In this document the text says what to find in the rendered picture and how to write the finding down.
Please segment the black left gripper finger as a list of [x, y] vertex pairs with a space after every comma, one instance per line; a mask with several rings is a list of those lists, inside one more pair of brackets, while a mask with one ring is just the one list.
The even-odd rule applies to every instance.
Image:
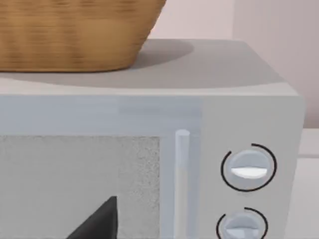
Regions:
[[117, 239], [117, 235], [117, 197], [112, 196], [66, 239]]

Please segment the pale microwave door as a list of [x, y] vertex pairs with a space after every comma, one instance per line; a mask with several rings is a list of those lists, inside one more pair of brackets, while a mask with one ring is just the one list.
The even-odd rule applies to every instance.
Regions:
[[0, 239], [66, 239], [117, 197], [118, 239], [174, 238], [175, 132], [190, 132], [187, 239], [197, 239], [203, 100], [0, 97]]

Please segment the pale round microwave knob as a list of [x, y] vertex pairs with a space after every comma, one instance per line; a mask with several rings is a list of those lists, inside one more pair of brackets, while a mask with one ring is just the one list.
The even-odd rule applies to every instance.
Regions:
[[228, 215], [220, 226], [220, 234], [223, 239], [261, 239], [264, 229], [259, 215], [244, 211]]
[[233, 187], [252, 190], [264, 185], [272, 170], [272, 159], [269, 156], [258, 150], [247, 149], [226, 160], [224, 176]]

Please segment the pale microwave oven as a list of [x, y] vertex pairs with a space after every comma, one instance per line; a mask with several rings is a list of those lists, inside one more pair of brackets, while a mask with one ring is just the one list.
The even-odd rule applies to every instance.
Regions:
[[[261, 239], [284, 239], [304, 123], [301, 96], [246, 43], [151, 39], [134, 66], [106, 73], [0, 73], [3, 96], [198, 97], [203, 100], [197, 239], [223, 239], [228, 215], [253, 212]], [[272, 159], [252, 190], [227, 182], [231, 155], [254, 149]]]

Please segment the woven wicker basket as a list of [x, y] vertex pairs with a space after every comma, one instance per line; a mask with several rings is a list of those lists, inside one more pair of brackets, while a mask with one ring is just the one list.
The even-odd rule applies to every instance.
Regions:
[[0, 0], [0, 72], [128, 68], [166, 0]]

